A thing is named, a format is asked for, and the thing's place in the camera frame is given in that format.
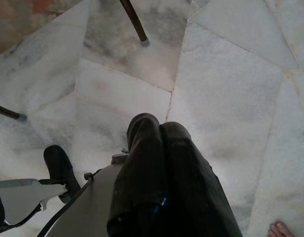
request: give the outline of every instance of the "leg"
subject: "leg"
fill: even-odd
[[[129,125],[129,155],[114,184],[109,237],[170,236],[164,235],[169,187],[158,127],[150,114],[135,116]]]
[[[143,27],[141,25],[141,22],[138,18],[137,13],[135,12],[135,10],[133,9],[133,6],[130,2],[130,0],[120,0],[123,8],[126,10],[134,28],[136,29],[136,32],[139,35],[140,41],[141,41],[141,45],[142,46],[148,46],[149,45],[149,39],[146,36],[146,33],[143,30]]]
[[[188,227],[193,237],[242,237],[218,177],[188,131],[176,122],[160,130],[176,224]]]
[[[2,106],[0,106],[0,114],[20,121],[25,121],[27,118],[25,115],[8,110]]]

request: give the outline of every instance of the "marble floor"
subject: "marble floor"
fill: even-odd
[[[304,0],[133,0],[141,47],[119,1],[83,0],[0,55],[0,180],[47,178],[58,144],[76,177],[126,146],[133,116],[190,132],[244,237],[281,220],[304,237]],[[58,198],[3,237],[34,237]]]
[[[81,0],[0,0],[0,54]]]

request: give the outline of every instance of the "metal rod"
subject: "metal rod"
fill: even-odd
[[[15,120],[26,120],[26,116],[0,106],[0,114]]]
[[[142,46],[148,46],[149,45],[149,39],[146,35],[146,33],[144,32],[144,29],[142,27],[142,24],[138,18],[138,15],[136,13],[136,11],[134,10],[130,0],[120,0],[123,8],[125,9],[125,11],[127,12],[133,26],[134,29],[136,30],[140,41],[141,41],[141,45]]]

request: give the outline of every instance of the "gray marble veining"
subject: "gray marble veining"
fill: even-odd
[[[19,44],[80,1],[0,1],[0,54]]]
[[[189,6],[185,0],[133,0],[150,40],[142,47],[119,1],[93,0],[82,57],[171,91]]]
[[[0,104],[33,113],[75,88],[85,29],[48,24],[0,57]]]
[[[171,94],[125,73],[82,59],[77,94],[121,115],[154,114],[165,121]]]
[[[298,67],[275,17],[263,0],[211,0],[190,21],[273,64]]]
[[[190,20],[201,8],[205,7],[210,0],[192,0],[188,19]]]

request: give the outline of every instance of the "bare foot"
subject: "bare foot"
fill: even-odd
[[[270,226],[267,237],[295,237],[289,228],[282,222]]]

